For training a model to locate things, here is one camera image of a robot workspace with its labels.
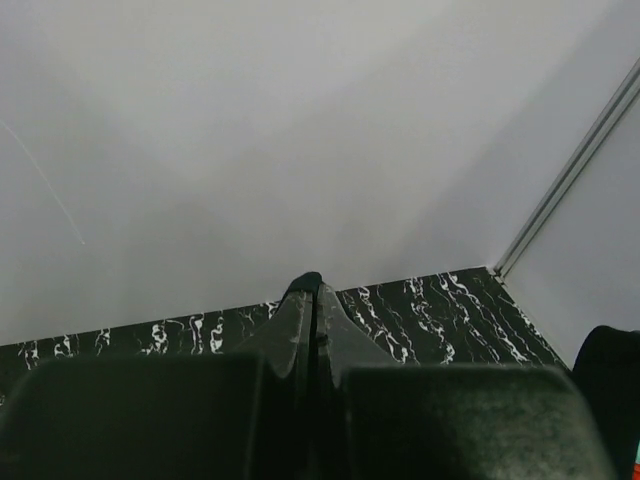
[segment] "black marble floor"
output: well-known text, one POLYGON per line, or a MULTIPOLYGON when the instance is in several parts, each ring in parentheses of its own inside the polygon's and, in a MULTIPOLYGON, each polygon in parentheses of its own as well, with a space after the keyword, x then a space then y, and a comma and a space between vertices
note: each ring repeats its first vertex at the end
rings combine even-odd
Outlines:
MULTIPOLYGON (((354 288, 339 296, 362 329, 398 362, 563 366, 485 268, 354 288)), ((197 313, 0 347, 0 402, 26 372, 50 358, 229 352, 277 306, 197 313)))

